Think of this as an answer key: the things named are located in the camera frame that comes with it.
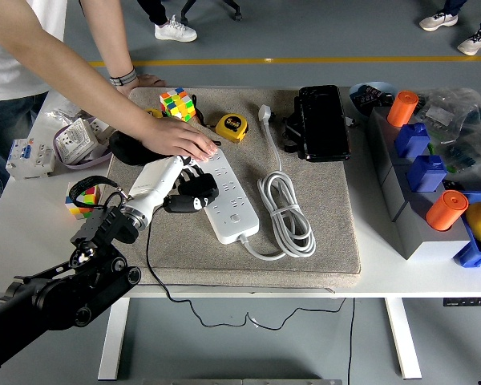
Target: small colorful cube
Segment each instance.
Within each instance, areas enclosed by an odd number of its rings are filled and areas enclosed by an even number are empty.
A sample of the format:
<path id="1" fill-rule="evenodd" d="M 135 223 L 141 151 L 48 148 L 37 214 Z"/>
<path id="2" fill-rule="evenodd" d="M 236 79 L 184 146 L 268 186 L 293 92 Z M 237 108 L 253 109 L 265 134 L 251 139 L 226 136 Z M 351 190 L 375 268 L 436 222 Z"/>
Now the small colorful cube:
<path id="1" fill-rule="evenodd" d="M 91 212 L 93 209 L 86 209 L 84 207 L 77 207 L 73 204 L 70 198 L 70 190 L 73 187 L 75 182 L 70 182 L 67 185 L 67 191 L 66 191 L 66 207 L 68 210 L 70 210 L 70 213 L 73 214 L 73 216 L 76 219 L 85 219 L 91 216 Z M 90 205 L 97 205 L 99 202 L 99 197 L 100 197 L 100 190 L 99 186 L 91 187 L 88 188 L 86 191 L 82 192 L 80 194 L 81 198 L 79 201 L 82 201 L 83 203 L 88 203 Z"/>
<path id="2" fill-rule="evenodd" d="M 174 116 L 185 122 L 188 122 L 196 114 L 191 97 L 181 87 L 164 92 L 160 96 L 160 107 L 168 116 Z"/>

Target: human hand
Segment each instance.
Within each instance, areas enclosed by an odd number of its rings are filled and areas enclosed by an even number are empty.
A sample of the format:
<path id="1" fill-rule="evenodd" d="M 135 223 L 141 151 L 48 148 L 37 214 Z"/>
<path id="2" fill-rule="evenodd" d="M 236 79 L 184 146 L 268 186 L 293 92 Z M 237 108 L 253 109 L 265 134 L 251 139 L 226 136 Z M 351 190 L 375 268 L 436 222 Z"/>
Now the human hand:
<path id="1" fill-rule="evenodd" d="M 143 146 L 153 152 L 205 161 L 217 152 L 217 146 L 205 134 L 183 120 L 168 117 L 155 121 L 153 131 L 140 138 Z"/>
<path id="2" fill-rule="evenodd" d="M 131 90 L 137 87 L 166 87 L 166 82 L 155 75 L 142 74 L 137 76 L 137 79 L 133 82 L 125 84 L 124 86 L 118 86 L 116 89 L 128 97 Z"/>

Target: yellow tape measure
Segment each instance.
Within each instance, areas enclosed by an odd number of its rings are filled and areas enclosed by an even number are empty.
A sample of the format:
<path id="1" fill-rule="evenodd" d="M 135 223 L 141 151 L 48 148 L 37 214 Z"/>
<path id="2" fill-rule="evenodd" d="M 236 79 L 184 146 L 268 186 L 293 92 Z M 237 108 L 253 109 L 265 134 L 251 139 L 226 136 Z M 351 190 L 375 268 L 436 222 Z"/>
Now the yellow tape measure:
<path id="1" fill-rule="evenodd" d="M 239 143 L 248 132 L 248 121 L 239 114 L 227 114 L 223 116 L 216 125 L 216 134 Z"/>
<path id="2" fill-rule="evenodd" d="M 162 118 L 164 116 L 162 114 L 162 111 L 156 108 L 146 108 L 145 111 L 151 116 L 153 116 L 154 118 Z"/>

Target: human arm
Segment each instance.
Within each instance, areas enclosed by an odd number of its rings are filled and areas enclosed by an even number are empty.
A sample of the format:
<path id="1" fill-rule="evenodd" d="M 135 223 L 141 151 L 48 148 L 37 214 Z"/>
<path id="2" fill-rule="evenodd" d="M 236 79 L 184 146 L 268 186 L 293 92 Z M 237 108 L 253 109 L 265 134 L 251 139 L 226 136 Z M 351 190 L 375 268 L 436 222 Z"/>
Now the human arm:
<path id="1" fill-rule="evenodd" d="M 156 120 L 117 92 L 72 49 L 45 32 L 25 0 L 0 0 L 0 45 L 55 90 L 164 155 L 208 158 L 216 145 L 177 119 Z"/>
<path id="2" fill-rule="evenodd" d="M 109 75 L 119 78 L 132 69 L 128 52 L 127 34 L 119 0 L 81 0 L 87 24 L 102 56 Z M 117 90 L 128 96 L 136 87 L 165 87 L 166 83 L 154 75 L 141 75 Z"/>

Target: yellow floor line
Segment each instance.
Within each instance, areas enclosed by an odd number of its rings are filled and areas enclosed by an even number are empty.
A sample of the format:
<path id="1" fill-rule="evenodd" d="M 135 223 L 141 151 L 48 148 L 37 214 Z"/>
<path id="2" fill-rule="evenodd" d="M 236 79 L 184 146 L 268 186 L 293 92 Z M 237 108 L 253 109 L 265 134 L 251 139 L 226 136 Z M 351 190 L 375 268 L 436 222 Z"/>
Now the yellow floor line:
<path id="1" fill-rule="evenodd" d="M 481 56 L 366 56 L 358 58 L 251 58 L 251 59 L 181 59 L 136 60 L 135 66 L 231 66 L 245 64 L 335 64 L 335 63 L 417 63 L 417 62 L 481 62 Z M 104 62 L 89 62 L 105 67 Z"/>

